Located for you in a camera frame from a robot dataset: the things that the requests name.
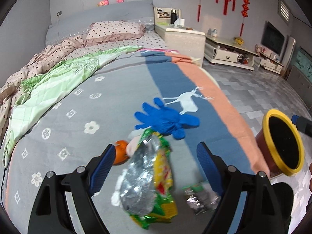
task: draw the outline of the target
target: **black thermos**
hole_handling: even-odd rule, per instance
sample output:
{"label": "black thermos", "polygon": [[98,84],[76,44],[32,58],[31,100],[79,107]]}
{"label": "black thermos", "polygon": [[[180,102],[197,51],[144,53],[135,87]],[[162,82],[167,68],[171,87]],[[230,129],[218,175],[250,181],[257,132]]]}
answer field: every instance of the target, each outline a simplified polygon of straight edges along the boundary
{"label": "black thermos", "polygon": [[170,24],[173,25],[176,20],[177,20],[176,10],[171,10]]}

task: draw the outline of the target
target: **green blanket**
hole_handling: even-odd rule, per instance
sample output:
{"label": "green blanket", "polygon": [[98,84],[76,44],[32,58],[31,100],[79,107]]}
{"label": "green blanket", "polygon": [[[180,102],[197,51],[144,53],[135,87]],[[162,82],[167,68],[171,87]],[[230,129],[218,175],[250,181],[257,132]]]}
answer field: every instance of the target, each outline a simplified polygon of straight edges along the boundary
{"label": "green blanket", "polygon": [[53,104],[121,54],[141,48],[123,46],[61,61],[48,73],[24,80],[21,84],[23,94],[16,102],[9,119],[3,155],[4,167],[7,167],[18,140]]}

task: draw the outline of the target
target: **polka dot pillow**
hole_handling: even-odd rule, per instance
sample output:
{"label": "polka dot pillow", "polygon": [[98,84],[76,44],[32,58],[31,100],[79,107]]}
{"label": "polka dot pillow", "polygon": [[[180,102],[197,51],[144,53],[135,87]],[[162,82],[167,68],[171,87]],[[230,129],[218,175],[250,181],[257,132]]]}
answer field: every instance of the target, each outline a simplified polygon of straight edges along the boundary
{"label": "polka dot pillow", "polygon": [[134,40],[144,35],[145,26],[138,23],[124,21],[105,21],[94,23],[89,31],[85,44],[86,46],[96,45],[99,43]]}

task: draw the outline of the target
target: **screw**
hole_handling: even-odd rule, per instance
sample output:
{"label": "screw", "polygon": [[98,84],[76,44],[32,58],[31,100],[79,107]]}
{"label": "screw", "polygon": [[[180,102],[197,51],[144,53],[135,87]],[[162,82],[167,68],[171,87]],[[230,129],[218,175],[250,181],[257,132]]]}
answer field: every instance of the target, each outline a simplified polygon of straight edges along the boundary
{"label": "screw", "polygon": [[78,168],[77,168],[77,172],[78,173],[83,173],[85,171],[85,167],[84,166],[79,166]]}
{"label": "screw", "polygon": [[235,166],[233,166],[233,165],[228,166],[228,167],[227,167],[227,170],[228,170],[229,172],[231,172],[231,173],[236,172],[236,168],[235,168]]}
{"label": "screw", "polygon": [[48,178],[51,178],[53,175],[54,175],[53,171],[49,171],[49,172],[46,174],[46,176],[47,176]]}
{"label": "screw", "polygon": [[263,172],[263,171],[260,171],[260,172],[259,172],[259,175],[260,175],[261,178],[265,178],[265,177],[266,177],[266,173]]}

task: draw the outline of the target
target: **tv stand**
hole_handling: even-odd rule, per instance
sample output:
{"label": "tv stand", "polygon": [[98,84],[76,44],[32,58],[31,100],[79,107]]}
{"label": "tv stand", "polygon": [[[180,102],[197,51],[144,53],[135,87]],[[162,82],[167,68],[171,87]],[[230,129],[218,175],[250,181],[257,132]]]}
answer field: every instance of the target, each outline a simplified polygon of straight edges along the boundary
{"label": "tv stand", "polygon": [[[239,58],[242,55],[246,55],[249,58],[248,64],[239,62]],[[255,57],[259,57],[259,55],[242,45],[238,45],[234,40],[206,35],[204,57],[212,64],[229,65],[252,71],[254,70],[253,65]]]}
{"label": "tv stand", "polygon": [[260,62],[258,64],[258,67],[262,66],[263,68],[275,72],[277,74],[280,74],[280,71],[283,68],[283,65],[272,59],[271,57],[267,56],[266,54],[260,53]]}

